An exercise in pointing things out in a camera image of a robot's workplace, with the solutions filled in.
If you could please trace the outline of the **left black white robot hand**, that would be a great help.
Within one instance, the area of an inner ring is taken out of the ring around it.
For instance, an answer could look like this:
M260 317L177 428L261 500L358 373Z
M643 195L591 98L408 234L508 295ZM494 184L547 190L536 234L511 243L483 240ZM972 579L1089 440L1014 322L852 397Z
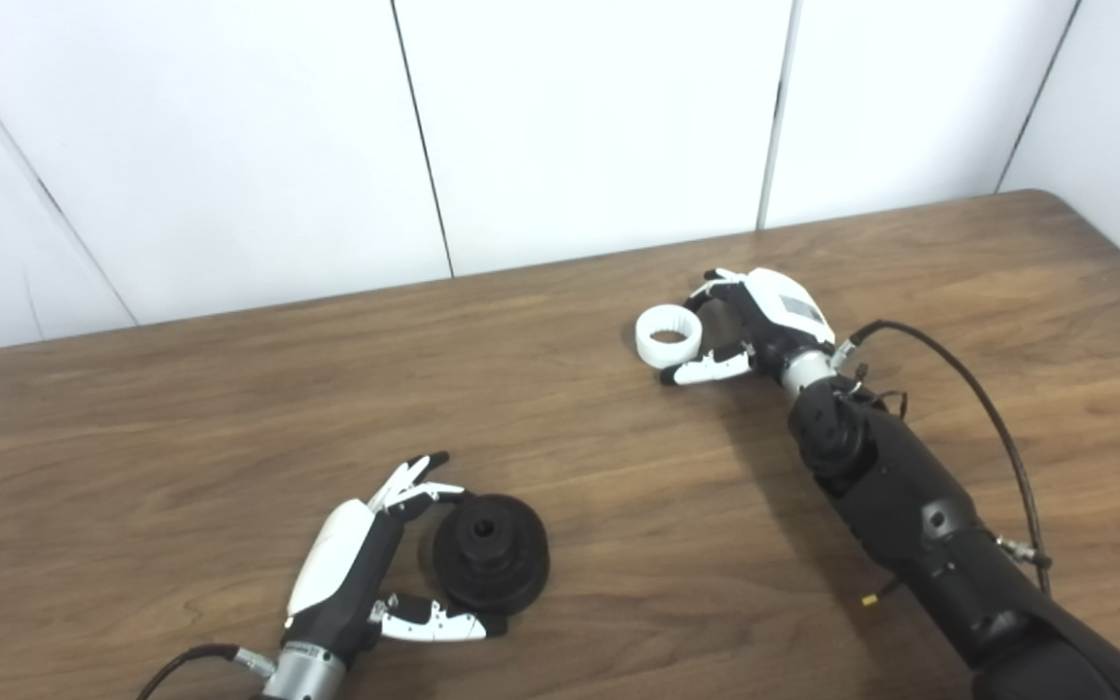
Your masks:
M409 458L367 501L351 498L332 511L293 584L281 646L319 648L349 668L382 638L431 644L507 633L506 616L381 590L405 524L433 504L472 498L457 484L428 478L449 457Z

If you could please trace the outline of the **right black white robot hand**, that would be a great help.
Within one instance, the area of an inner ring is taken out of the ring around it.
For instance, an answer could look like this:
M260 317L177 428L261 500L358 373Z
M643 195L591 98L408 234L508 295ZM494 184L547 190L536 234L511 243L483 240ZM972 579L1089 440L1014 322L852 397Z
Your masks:
M716 267L706 271L704 284L690 293L683 307L696 312L713 300L730 306L738 316L741 337L662 368L661 384L707 384L754 373L773 377L796 398L815 382L836 376L830 366L836 333L812 296L790 276L764 267L750 273Z

